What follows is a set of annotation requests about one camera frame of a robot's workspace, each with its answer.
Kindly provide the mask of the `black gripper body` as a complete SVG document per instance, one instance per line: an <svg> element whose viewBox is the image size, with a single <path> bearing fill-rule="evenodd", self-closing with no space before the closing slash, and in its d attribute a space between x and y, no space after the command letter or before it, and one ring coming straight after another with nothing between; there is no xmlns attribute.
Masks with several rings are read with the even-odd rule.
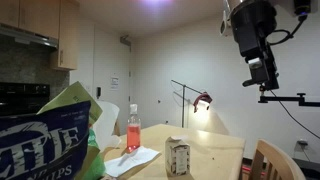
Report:
<svg viewBox="0 0 320 180"><path fill-rule="evenodd" d="M276 15L268 0L245 0L231 13L234 40L251 74L251 78L242 83L244 87L259 84L266 90L279 88L276 63L267 42L277 26Z"/></svg>

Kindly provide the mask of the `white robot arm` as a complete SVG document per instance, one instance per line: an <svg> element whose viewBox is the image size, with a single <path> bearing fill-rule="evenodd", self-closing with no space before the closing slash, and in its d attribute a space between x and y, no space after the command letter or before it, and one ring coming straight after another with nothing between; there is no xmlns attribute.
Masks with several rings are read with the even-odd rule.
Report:
<svg viewBox="0 0 320 180"><path fill-rule="evenodd" d="M234 38L251 74L242 85L278 89L279 74L271 47L293 39L308 15L318 11L318 0L223 0L223 6L220 34ZM292 31L277 27L277 7L297 19Z"/></svg>

